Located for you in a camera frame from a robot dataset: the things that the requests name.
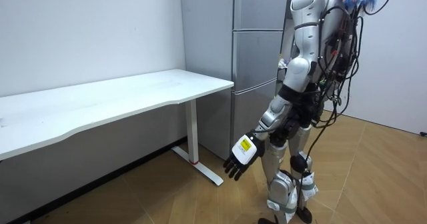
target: gray refrigerator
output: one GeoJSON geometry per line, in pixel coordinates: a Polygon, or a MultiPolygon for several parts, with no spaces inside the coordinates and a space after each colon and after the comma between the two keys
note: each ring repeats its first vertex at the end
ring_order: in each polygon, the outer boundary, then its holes
{"type": "Polygon", "coordinates": [[[286,0],[181,0],[186,68],[234,82],[197,100],[199,143],[222,159],[274,97],[286,0]]]}

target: table top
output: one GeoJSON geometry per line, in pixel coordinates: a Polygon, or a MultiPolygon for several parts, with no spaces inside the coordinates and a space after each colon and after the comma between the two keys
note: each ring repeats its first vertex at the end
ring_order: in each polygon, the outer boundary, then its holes
{"type": "Polygon", "coordinates": [[[0,97],[0,160],[232,86],[231,81],[174,69],[0,97]]]}

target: baseboard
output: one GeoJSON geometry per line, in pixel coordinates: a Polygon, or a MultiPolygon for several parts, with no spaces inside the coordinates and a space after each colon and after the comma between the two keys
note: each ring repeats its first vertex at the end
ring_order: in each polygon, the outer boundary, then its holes
{"type": "Polygon", "coordinates": [[[183,137],[177,141],[174,141],[173,143],[171,143],[165,147],[162,147],[161,149],[158,149],[157,151],[154,151],[153,153],[150,153],[150,154],[148,154],[148,155],[146,155],[146,156],[144,156],[144,157],[142,157],[142,158],[140,158],[140,159],[138,159],[138,160],[136,160],[130,164],[127,164],[124,167],[121,167],[121,168],[119,168],[119,169],[117,169],[111,173],[108,173],[105,176],[100,177],[100,178],[98,178],[98,179],[96,179],[96,180],[94,180],[94,181],[92,181],[92,182],[68,193],[68,194],[65,194],[64,196],[62,196],[62,197],[60,197],[54,201],[51,201],[50,203],[48,203],[44,206],[41,206],[34,211],[31,211],[31,212],[29,212],[29,213],[27,213],[21,217],[16,218],[13,221],[8,222],[7,224],[22,224],[22,223],[25,223],[26,221],[35,220],[35,219],[53,211],[54,209],[56,209],[56,208],[58,208],[64,204],[66,204],[66,203],[68,203],[68,202],[92,191],[93,189],[111,181],[112,179],[115,179],[115,178],[119,177],[120,175],[122,175],[122,174],[136,168],[136,167],[139,167],[140,165],[146,163],[147,161],[152,160],[155,157],[158,157],[159,155],[169,151],[172,147],[175,147],[177,145],[185,143],[186,141],[187,141],[187,137],[183,137]]]}

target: wooden floor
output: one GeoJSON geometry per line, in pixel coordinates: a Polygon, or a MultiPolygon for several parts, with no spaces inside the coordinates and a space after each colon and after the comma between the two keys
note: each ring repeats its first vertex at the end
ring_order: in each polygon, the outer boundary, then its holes
{"type": "MultiPolygon", "coordinates": [[[[308,203],[313,223],[427,223],[427,139],[341,117],[325,131],[312,158],[320,190],[308,203]]],[[[226,179],[222,160],[209,151],[201,149],[200,159],[224,177],[222,186],[170,151],[34,223],[251,224],[260,217],[274,219],[266,207],[260,160],[235,182],[226,179]]],[[[289,170],[288,162],[282,167],[289,170]]],[[[291,223],[301,221],[295,216],[291,223]]]]}

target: robot leg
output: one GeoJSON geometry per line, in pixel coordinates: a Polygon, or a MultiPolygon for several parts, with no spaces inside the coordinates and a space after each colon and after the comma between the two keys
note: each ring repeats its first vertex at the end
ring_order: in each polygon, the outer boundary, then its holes
{"type": "MultiPolygon", "coordinates": [[[[276,224],[286,224],[294,216],[297,208],[298,194],[296,182],[287,172],[280,170],[287,144],[275,146],[268,144],[267,151],[262,157],[262,167],[268,184],[267,206],[273,209],[276,224]]],[[[260,219],[258,224],[272,223],[260,219]]]]}
{"type": "Polygon", "coordinates": [[[298,203],[298,209],[296,211],[297,215],[304,223],[312,222],[312,214],[307,209],[306,205],[307,200],[318,192],[318,188],[314,183],[314,174],[311,172],[312,159],[308,157],[306,162],[307,155],[304,153],[304,147],[306,146],[311,128],[311,125],[306,128],[300,127],[297,133],[289,139],[291,174],[298,180],[298,193],[300,193],[299,183],[301,181],[301,175],[305,170],[307,171],[306,174],[304,174],[302,181],[301,197],[300,202],[298,203]]]}

